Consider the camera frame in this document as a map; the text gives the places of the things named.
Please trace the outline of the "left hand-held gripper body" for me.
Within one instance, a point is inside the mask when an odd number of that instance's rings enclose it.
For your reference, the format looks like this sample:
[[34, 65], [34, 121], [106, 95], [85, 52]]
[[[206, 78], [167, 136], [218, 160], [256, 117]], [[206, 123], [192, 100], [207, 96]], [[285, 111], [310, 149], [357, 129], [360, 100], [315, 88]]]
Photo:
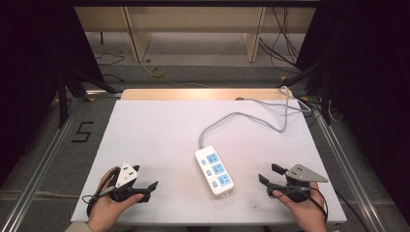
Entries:
[[143, 188], [133, 188], [137, 178], [138, 172], [135, 172], [129, 163], [124, 162], [121, 167], [114, 171], [113, 177], [109, 181], [109, 186], [113, 188], [108, 193], [109, 197], [116, 202], [123, 202], [134, 195], [142, 194], [143, 197], [139, 202], [148, 202], [151, 194], [143, 194]]

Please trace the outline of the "black curtain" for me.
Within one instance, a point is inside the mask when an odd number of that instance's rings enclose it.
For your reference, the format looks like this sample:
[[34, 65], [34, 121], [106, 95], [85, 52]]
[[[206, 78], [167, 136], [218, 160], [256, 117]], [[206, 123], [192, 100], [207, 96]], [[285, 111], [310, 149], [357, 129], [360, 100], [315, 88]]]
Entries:
[[54, 100], [60, 76], [102, 81], [74, 7], [55, 0], [0, 0], [0, 187]]
[[331, 99], [410, 224], [410, 0], [319, 0], [297, 62]]

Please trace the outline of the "black metal stand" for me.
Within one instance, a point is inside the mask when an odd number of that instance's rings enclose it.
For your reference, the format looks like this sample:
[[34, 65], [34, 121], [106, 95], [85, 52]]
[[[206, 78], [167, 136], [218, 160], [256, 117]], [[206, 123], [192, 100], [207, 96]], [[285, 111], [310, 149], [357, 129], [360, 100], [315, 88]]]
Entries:
[[68, 121], [69, 109], [67, 104], [67, 91], [70, 91], [75, 98], [84, 98], [86, 90], [82, 82], [89, 82], [94, 86], [106, 91], [110, 94], [116, 94], [117, 91], [105, 84], [102, 80], [81, 71], [77, 68], [64, 68], [57, 75], [57, 94], [59, 101], [59, 125], [61, 129]]
[[290, 87], [304, 78], [308, 77], [309, 81], [306, 86], [306, 92], [321, 92], [321, 110], [320, 113], [327, 126], [331, 124], [331, 114], [329, 113], [329, 99], [330, 99], [330, 75], [331, 71], [325, 58], [320, 58], [314, 65], [305, 71], [298, 73], [289, 81], [285, 81], [282, 85]]

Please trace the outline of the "person's left hand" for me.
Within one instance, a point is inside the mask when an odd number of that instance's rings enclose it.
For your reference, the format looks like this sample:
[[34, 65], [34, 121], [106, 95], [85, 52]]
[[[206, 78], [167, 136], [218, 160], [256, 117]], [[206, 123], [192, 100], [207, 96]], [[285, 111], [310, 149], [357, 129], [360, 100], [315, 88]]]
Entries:
[[109, 196], [100, 197], [94, 204], [87, 225], [92, 232], [106, 232], [129, 207], [143, 198], [136, 194], [123, 202], [113, 201]]

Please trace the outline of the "aluminium floor rail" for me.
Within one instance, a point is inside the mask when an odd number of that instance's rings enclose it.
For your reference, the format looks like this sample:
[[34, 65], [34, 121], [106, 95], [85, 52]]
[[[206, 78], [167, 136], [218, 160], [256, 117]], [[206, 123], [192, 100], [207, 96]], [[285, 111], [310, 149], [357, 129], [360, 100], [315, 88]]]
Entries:
[[353, 165], [350, 163], [348, 157], [342, 149], [334, 130], [326, 123], [323, 116], [319, 112], [314, 111], [313, 114], [315, 115], [318, 125], [324, 133], [324, 136], [326, 137], [332, 149], [332, 152], [350, 190], [352, 191], [358, 207], [362, 212], [368, 231], [386, 232], [386, 228], [383, 225], [376, 208], [372, 204], [368, 194], [362, 186], [362, 183], [360, 182], [358, 175], [353, 168]]
[[61, 144], [70, 128], [73, 117], [81, 106], [81, 102], [74, 100], [71, 103], [68, 117], [63, 125], [57, 129], [54, 133], [52, 140], [50, 141], [46, 151], [44, 152], [41, 161], [36, 166], [35, 171], [30, 176], [30, 179], [23, 189], [23, 191], [17, 196], [16, 202], [12, 207], [10, 213], [5, 219], [4, 224], [0, 227], [0, 232], [16, 232], [20, 224], [22, 223], [27, 211], [35, 199], [36, 193], [44, 180], [50, 165], [52, 164]]

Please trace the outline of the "white table sheet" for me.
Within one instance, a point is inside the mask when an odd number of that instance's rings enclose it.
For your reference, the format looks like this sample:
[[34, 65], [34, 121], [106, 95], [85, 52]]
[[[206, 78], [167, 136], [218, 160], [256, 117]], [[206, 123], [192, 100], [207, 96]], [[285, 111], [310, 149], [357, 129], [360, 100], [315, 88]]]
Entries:
[[[130, 225], [267, 225], [288, 224], [293, 217], [271, 199], [258, 181], [276, 184], [283, 176], [273, 163], [300, 163], [327, 173], [296, 101], [118, 101], [110, 116], [73, 219], [85, 219], [87, 197], [102, 175], [128, 162], [140, 165], [136, 186], [158, 181], [149, 202], [119, 218]], [[213, 146], [235, 184], [226, 197], [210, 191], [194, 156]]]

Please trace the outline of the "white power strip blue sockets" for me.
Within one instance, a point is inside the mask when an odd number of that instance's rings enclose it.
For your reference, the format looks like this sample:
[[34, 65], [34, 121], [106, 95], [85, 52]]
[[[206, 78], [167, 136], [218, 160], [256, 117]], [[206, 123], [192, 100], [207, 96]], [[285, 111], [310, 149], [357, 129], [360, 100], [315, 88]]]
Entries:
[[215, 197], [226, 197], [235, 184], [213, 146], [194, 153], [204, 178]]

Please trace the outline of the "beige wooden shelf unit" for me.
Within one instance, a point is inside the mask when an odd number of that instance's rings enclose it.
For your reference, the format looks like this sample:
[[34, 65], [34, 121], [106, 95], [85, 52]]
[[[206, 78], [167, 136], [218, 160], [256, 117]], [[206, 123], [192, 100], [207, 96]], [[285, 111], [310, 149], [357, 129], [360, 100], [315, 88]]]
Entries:
[[86, 32], [126, 32], [134, 60], [143, 60], [151, 36], [171, 33], [240, 33], [253, 63], [260, 35], [277, 33], [284, 20], [290, 34], [308, 31], [314, 8], [290, 7], [76, 7]]

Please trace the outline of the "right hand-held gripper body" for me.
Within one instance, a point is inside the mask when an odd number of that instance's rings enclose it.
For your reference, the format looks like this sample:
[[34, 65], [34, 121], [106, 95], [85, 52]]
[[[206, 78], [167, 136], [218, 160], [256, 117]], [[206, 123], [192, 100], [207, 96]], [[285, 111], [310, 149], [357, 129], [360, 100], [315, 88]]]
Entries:
[[286, 178], [286, 184], [280, 186], [273, 184], [270, 190], [277, 190], [285, 195], [287, 195], [292, 201], [300, 203], [306, 201], [310, 196], [310, 186], [311, 182], [316, 183], [327, 183], [328, 179], [311, 169], [301, 165], [295, 164], [292, 168], [287, 169], [284, 174]]

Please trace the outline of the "person's right hand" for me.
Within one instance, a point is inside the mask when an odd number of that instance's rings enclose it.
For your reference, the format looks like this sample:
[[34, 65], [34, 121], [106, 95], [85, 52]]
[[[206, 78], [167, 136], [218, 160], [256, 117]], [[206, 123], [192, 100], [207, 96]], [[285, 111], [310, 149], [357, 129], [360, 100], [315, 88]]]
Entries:
[[288, 196], [277, 190], [273, 191], [273, 195], [278, 201], [280, 201], [290, 210], [291, 214], [300, 227], [309, 224], [326, 225], [325, 215], [323, 214], [325, 202], [324, 198], [318, 192], [318, 184], [311, 182], [309, 186], [312, 188], [310, 197], [313, 199], [313, 201], [306, 200], [304, 202], [295, 203]]

